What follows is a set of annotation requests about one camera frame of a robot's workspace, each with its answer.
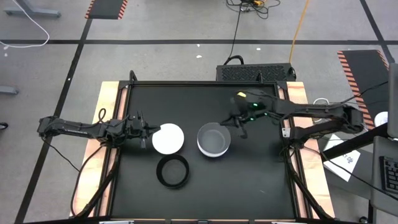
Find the grey translucent bowl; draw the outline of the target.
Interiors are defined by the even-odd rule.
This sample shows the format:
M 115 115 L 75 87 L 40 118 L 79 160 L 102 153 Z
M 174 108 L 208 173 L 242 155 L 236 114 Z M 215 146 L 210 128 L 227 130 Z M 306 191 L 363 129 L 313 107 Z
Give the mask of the grey translucent bowl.
M 227 147 L 231 144 L 231 135 L 229 130 L 219 123 L 206 123 L 197 134 L 198 147 Z

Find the black keyboard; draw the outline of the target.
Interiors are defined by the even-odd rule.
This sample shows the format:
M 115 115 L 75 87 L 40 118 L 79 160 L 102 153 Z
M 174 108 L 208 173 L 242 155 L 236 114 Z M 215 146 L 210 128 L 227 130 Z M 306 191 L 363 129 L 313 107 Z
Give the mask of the black keyboard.
M 398 194 L 398 159 L 380 156 L 382 188 L 390 193 Z

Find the white roll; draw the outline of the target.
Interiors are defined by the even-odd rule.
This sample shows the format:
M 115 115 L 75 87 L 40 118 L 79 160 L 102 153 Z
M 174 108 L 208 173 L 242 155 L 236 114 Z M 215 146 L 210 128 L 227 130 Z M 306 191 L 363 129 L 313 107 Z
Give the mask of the white roll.
M 387 122 L 388 122 L 388 112 L 387 111 L 382 111 L 382 112 L 378 113 L 374 118 L 375 127 L 378 127 Z

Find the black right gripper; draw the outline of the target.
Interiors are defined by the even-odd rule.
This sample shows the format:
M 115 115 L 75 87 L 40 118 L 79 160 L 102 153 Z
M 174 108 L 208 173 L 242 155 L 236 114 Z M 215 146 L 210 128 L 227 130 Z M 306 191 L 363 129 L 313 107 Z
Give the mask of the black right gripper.
M 242 91 L 246 94 L 243 98 L 238 96 L 237 91 L 231 102 L 233 104 L 233 109 L 231 110 L 231 116 L 233 118 L 228 118 L 220 123 L 222 126 L 238 126 L 239 137 L 246 139 L 248 137 L 247 131 L 243 124 L 249 121 L 255 121 L 258 118 L 270 116 L 271 113 L 268 109 L 271 107 L 271 96 L 255 91 Z

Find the black hazard-striped floor mat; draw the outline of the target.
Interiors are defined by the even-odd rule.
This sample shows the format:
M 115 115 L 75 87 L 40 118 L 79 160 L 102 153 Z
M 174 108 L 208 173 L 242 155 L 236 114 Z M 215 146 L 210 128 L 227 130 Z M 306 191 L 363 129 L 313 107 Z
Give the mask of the black hazard-striped floor mat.
M 366 129 L 374 129 L 376 116 L 388 111 L 388 64 L 378 50 L 337 52 L 354 98 L 351 103 L 363 112 Z
M 86 19 L 121 20 L 128 0 L 91 0 Z

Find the black bowl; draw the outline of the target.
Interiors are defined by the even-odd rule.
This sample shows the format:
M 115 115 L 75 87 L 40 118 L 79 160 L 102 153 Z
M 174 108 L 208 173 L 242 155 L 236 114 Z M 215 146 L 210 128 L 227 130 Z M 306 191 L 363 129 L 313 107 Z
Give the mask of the black bowl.
M 187 182 L 189 175 L 189 163 L 179 154 L 166 155 L 157 164 L 157 179 L 165 187 L 181 188 Z

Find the black computer case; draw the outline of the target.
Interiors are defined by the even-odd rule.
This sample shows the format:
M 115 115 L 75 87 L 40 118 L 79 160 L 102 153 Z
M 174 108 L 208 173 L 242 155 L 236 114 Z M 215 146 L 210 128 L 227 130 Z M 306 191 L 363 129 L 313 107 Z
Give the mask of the black computer case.
M 289 63 L 219 65 L 216 68 L 218 82 L 294 82 L 296 78 L 295 70 Z

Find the wooden table board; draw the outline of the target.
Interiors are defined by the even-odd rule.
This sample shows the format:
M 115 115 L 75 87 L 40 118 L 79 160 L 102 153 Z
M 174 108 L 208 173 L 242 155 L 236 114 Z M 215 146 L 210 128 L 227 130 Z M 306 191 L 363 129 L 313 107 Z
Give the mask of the wooden table board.
M 127 88 L 120 88 L 119 82 L 103 82 L 99 91 L 93 122 L 99 120 L 98 113 L 102 108 L 106 110 L 104 121 L 113 117 L 122 119 L 126 97 Z M 117 151 L 116 148 L 100 147 L 97 140 L 88 140 L 83 158 L 86 166 L 81 172 L 72 200 L 75 213 L 81 212 L 94 196 L 101 184 L 102 175 L 107 175 L 110 172 Z
M 285 89 L 282 87 L 279 89 L 280 98 L 289 99 L 294 103 L 308 103 L 304 84 L 302 82 L 286 82 L 286 85 L 287 87 Z M 282 125 L 283 128 L 290 128 L 291 126 L 307 128 L 313 126 L 313 121 L 312 118 L 304 117 L 293 117 L 284 120 Z M 304 146 L 305 148 L 291 155 L 290 160 L 292 161 L 292 166 L 322 209 L 331 217 L 335 217 L 322 158 L 317 153 L 319 152 L 317 140 L 309 139 Z M 309 202 L 304 198 L 297 184 L 295 184 L 295 195 L 296 199 L 294 200 L 297 201 L 296 204 L 298 205 L 298 217 L 318 218 L 315 211 L 310 207 Z

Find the black table frame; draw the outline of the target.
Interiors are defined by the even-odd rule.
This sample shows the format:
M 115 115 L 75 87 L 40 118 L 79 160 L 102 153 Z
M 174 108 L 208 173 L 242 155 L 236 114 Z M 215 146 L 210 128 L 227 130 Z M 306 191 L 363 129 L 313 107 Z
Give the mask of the black table frame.
M 294 184 L 285 164 L 281 124 L 261 118 L 246 125 L 248 138 L 231 130 L 224 155 L 210 158 L 197 146 L 206 123 L 229 115 L 230 99 L 252 83 L 137 82 L 124 111 L 142 111 L 152 125 L 173 123 L 184 133 L 178 154 L 189 165 L 181 187 L 162 185 L 155 174 L 161 155 L 152 144 L 142 149 L 127 140 L 119 150 L 119 168 L 108 185 L 101 212 L 115 219 L 291 220 L 315 211 Z

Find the white paper sheet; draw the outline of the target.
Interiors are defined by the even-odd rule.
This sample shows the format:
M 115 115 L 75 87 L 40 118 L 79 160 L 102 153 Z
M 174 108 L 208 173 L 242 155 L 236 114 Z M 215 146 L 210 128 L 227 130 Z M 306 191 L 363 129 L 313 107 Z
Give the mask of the white paper sheet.
M 343 142 L 344 140 L 340 139 L 337 135 L 332 134 L 323 150 L 323 153 L 325 154 L 327 150 Z M 348 182 L 351 178 L 351 173 L 354 171 L 354 168 L 359 161 L 360 155 L 360 152 L 353 150 L 347 154 L 331 159 L 330 161 L 326 161 L 323 165 L 339 178 Z

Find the grey furniture foot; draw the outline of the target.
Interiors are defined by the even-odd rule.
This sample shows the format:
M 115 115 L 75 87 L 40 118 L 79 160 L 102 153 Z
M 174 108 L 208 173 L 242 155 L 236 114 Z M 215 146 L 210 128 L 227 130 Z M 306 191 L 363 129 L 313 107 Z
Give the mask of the grey furniture foot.
M 17 88 L 14 88 L 13 86 L 0 85 L 0 93 L 17 95 L 19 93 L 19 90 Z

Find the grey monitor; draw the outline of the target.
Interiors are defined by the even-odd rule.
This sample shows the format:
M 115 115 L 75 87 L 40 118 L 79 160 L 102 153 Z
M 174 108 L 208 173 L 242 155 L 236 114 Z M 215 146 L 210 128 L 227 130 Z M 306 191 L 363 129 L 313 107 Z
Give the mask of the grey monitor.
M 392 138 L 398 138 L 398 63 L 389 65 L 389 109 L 387 132 Z

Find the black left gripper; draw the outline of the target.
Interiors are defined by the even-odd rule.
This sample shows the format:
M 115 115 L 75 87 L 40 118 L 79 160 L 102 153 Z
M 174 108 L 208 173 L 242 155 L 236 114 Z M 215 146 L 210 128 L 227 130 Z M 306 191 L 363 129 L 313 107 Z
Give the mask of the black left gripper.
M 150 125 L 144 121 L 143 114 L 138 111 L 135 116 L 126 116 L 126 137 L 128 139 L 138 138 L 140 147 L 146 148 L 148 133 L 155 133 L 160 130 L 158 125 Z

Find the grey desk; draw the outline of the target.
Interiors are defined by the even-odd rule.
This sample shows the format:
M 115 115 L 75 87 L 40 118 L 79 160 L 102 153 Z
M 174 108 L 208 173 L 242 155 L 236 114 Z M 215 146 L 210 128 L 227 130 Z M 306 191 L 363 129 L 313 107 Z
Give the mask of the grey desk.
M 373 168 L 371 204 L 374 208 L 398 217 L 398 194 L 385 191 L 381 184 L 380 156 L 398 159 L 398 141 L 375 137 L 373 142 Z

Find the black stand bar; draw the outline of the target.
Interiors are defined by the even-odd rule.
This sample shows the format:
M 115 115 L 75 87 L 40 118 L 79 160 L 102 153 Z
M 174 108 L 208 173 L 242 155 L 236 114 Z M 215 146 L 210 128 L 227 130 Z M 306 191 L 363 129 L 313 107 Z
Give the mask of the black stand bar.
M 325 152 L 322 152 L 322 161 L 329 161 L 330 159 L 342 156 L 343 154 L 347 154 L 353 150 L 370 145 L 373 143 L 373 139 L 376 136 L 384 138 L 389 137 L 387 133 L 387 123 L 384 123 L 364 134 L 327 149 Z

